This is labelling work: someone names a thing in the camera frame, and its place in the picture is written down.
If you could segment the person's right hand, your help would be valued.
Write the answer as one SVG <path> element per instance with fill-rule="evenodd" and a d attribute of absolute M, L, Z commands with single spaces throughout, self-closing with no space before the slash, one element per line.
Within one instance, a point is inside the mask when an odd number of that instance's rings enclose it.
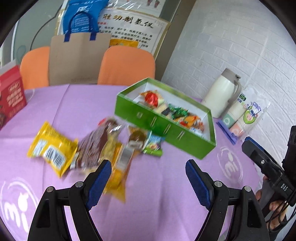
<path fill-rule="evenodd" d="M 271 202 L 271 204 L 269 205 L 269 210 L 273 211 L 274 215 L 280 214 L 280 216 L 276 217 L 275 219 L 270 221 L 269 224 L 267 224 L 267 227 L 270 230 L 274 230 L 278 226 L 280 226 L 280 223 L 286 217 L 287 209 L 285 209 L 283 212 L 281 212 L 282 209 L 283 209 L 283 205 L 281 204 L 281 201 L 274 201 L 274 202 Z"/>

